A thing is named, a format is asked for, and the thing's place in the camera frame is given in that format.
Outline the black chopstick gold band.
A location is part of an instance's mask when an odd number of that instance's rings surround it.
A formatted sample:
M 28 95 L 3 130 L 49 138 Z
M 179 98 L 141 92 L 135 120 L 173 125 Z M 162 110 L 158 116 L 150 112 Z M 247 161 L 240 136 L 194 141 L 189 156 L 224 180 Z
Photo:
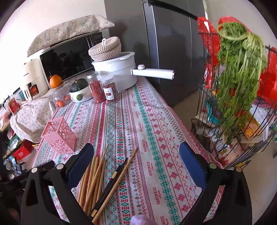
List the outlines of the black chopstick gold band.
M 117 181 L 120 173 L 122 172 L 125 164 L 127 163 L 128 158 L 125 159 L 125 161 L 118 165 L 117 169 L 112 174 L 111 179 L 109 180 L 108 184 L 106 185 L 105 189 L 103 190 L 102 194 L 100 195 L 100 199 L 97 201 L 95 207 L 91 211 L 91 217 L 94 218 L 97 211 L 100 209 L 101 205 L 104 203 L 105 199 L 107 198 L 109 192 L 111 191 L 113 185 Z

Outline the long bamboo chopstick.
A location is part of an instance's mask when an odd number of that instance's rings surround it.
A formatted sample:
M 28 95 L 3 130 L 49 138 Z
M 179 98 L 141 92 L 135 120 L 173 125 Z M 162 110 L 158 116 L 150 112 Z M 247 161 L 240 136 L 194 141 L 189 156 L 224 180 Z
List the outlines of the long bamboo chopstick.
M 94 216 L 94 218 L 92 218 L 92 224 L 97 224 L 97 221 L 99 219 L 99 217 L 101 216 L 101 214 L 103 213 L 103 211 L 105 210 L 108 202 L 110 201 L 110 199 L 112 198 L 114 192 L 116 191 L 117 187 L 119 186 L 122 178 L 125 176 L 129 165 L 131 164 L 133 158 L 135 157 L 136 153 L 137 153 L 138 148 L 136 148 L 133 152 L 133 154 L 131 155 L 131 157 L 128 159 L 126 165 L 124 166 L 122 172 L 120 173 L 117 181 L 115 182 L 115 184 L 113 185 L 110 193 L 108 194 L 107 198 L 105 199 L 104 203 L 101 205 L 100 209 L 97 211 L 96 215 Z

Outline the pink perforated utensil holder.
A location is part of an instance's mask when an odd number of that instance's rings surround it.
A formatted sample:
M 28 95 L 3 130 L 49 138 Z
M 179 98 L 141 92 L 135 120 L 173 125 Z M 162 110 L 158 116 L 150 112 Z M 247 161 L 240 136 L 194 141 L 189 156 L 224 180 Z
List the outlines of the pink perforated utensil holder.
M 76 136 L 63 116 L 49 121 L 41 138 L 60 155 L 75 152 Z

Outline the floral cloth cover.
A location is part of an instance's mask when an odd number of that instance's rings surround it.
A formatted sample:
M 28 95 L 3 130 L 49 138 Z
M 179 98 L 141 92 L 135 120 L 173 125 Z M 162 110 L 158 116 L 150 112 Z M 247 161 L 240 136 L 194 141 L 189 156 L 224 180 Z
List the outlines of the floral cloth cover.
M 21 140 L 39 143 L 42 132 L 55 111 L 56 106 L 48 97 L 28 101 L 11 116 L 10 126 Z

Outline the red tea tin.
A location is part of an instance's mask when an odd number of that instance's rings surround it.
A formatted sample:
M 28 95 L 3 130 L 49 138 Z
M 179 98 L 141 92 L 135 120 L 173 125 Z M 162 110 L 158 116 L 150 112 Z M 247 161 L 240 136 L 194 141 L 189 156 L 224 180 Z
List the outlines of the red tea tin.
M 10 96 L 8 99 L 7 99 L 7 105 L 8 105 L 8 108 L 10 110 L 10 112 L 15 115 L 17 114 L 17 112 L 20 110 L 20 106 L 19 104 L 17 103 L 17 101 L 15 100 L 15 97 L 14 96 Z

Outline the clear jar with tomatoes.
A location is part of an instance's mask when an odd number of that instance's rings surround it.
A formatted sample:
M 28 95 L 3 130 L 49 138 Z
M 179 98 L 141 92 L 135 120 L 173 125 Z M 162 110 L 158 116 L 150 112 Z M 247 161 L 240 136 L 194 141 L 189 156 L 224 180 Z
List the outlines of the clear jar with tomatoes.
M 59 108 L 68 105 L 71 102 L 69 86 L 61 84 L 57 88 L 53 89 L 53 102 Z

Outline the white bowl with squash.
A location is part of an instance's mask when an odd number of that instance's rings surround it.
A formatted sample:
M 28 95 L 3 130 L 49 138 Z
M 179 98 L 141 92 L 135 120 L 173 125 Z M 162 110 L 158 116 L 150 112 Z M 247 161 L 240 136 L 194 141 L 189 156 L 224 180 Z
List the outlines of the white bowl with squash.
M 70 98 L 75 103 L 83 103 L 92 99 L 92 93 L 90 87 L 87 86 L 84 89 L 76 92 L 69 92 Z

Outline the patterned tablecloth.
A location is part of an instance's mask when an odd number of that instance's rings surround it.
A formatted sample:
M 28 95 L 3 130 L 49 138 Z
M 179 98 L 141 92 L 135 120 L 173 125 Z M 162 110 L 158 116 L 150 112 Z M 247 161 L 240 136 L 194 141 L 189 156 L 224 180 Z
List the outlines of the patterned tablecloth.
M 76 150 L 91 143 L 105 157 L 104 184 L 126 158 L 132 160 L 98 224 L 130 224 L 134 215 L 179 224 L 201 192 L 180 158 L 180 144 L 215 162 L 145 78 L 115 102 L 72 102 L 55 111 L 58 117 L 75 133 Z

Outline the cream air fryer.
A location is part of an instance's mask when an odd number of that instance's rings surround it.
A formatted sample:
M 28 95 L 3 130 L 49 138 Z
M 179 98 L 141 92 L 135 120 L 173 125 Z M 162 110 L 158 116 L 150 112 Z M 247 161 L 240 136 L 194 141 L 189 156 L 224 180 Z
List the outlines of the cream air fryer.
M 25 63 L 23 73 L 20 89 L 26 101 L 32 101 L 47 93 L 49 86 L 39 58 Z

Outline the red plastic bag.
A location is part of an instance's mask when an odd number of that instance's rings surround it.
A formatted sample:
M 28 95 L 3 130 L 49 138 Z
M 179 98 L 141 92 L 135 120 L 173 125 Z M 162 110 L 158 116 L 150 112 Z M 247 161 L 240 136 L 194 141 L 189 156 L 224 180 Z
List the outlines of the red plastic bag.
M 216 28 L 205 17 L 197 18 L 198 32 L 204 42 L 204 46 L 210 54 L 210 60 L 206 63 L 204 73 L 204 83 L 207 89 L 212 88 L 213 81 L 216 77 L 216 66 L 219 61 L 217 53 L 220 49 L 220 39 Z M 258 89 L 258 96 L 271 104 L 276 101 L 276 48 L 269 48 L 269 63 L 267 68 L 262 71 L 260 77 L 260 87 Z

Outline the orange fruit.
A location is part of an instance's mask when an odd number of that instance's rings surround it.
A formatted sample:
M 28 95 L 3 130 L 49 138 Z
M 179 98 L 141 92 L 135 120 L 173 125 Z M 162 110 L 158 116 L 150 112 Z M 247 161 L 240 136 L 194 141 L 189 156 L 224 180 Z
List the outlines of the orange fruit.
M 50 75 L 49 85 L 50 88 L 57 88 L 62 83 L 62 78 L 59 75 Z

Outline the green kabocha squash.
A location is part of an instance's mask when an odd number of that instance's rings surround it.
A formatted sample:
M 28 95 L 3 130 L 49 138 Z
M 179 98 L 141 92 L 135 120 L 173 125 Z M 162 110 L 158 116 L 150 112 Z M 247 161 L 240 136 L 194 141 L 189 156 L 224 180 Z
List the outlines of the green kabocha squash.
M 88 82 L 84 78 L 76 79 L 71 85 L 69 92 L 77 92 L 88 86 Z

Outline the short red dates jar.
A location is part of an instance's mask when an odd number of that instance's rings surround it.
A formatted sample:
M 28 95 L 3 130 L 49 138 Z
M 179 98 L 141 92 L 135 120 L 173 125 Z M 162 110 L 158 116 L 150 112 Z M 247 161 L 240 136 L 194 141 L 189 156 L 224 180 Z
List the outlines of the short red dates jar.
M 115 80 L 113 75 L 101 75 L 100 76 L 101 86 L 103 88 L 106 100 L 108 102 L 116 101 L 117 89 L 115 86 Z

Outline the tall red goji jar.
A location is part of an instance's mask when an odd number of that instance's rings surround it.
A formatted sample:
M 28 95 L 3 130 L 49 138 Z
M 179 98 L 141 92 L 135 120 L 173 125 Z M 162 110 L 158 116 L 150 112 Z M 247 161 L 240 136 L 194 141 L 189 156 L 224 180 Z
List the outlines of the tall red goji jar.
M 89 84 L 92 97 L 94 98 L 94 102 L 95 103 L 104 102 L 106 98 L 99 80 L 99 73 L 97 71 L 93 71 L 92 74 L 86 76 L 86 79 Z

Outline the green leafy vegetable bunch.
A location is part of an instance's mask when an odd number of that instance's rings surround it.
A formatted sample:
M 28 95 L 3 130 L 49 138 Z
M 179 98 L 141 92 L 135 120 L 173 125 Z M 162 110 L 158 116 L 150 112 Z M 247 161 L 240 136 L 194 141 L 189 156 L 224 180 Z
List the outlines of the green leafy vegetable bunch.
M 220 23 L 217 32 L 220 38 L 217 58 L 224 67 L 217 94 L 221 113 L 219 126 L 223 127 L 222 133 L 230 143 L 245 127 L 268 61 L 262 39 L 242 23 Z

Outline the black microwave oven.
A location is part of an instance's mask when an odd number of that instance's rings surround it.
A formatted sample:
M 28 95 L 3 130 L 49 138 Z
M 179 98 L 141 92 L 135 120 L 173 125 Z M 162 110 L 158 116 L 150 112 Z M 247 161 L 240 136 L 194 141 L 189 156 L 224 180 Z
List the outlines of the black microwave oven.
M 101 32 L 79 36 L 60 42 L 40 55 L 43 72 L 48 81 L 53 75 L 66 80 L 87 70 L 92 70 L 92 58 L 88 51 L 102 42 Z

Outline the white electric pot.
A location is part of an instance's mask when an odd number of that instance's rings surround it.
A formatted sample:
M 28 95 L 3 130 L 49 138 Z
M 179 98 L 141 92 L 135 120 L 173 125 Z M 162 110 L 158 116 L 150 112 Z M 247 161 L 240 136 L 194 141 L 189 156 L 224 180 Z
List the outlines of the white electric pot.
M 136 65 L 134 52 L 121 52 L 117 57 L 101 62 L 93 61 L 92 65 L 99 75 L 112 75 L 118 92 L 123 92 L 137 82 L 137 76 L 173 80 L 175 71 L 168 69 L 147 68 Z

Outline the floral cloth on microwave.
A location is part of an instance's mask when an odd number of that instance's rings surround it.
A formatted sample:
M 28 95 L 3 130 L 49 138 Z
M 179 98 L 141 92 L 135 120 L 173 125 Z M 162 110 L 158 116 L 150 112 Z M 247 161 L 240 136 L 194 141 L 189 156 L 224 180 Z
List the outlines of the floral cloth on microwave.
M 27 56 L 48 48 L 61 41 L 92 32 L 114 27 L 115 24 L 101 15 L 87 15 L 46 29 L 34 38 L 27 51 Z

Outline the grey refrigerator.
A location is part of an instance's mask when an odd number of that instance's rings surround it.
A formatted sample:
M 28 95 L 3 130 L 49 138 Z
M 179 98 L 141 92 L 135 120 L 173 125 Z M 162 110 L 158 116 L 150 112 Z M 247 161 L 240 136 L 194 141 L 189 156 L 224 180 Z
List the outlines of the grey refrigerator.
M 175 71 L 173 80 L 150 78 L 168 105 L 178 104 L 198 89 L 204 75 L 204 46 L 197 18 L 202 1 L 105 1 L 109 29 L 124 52 L 135 52 L 137 64 Z

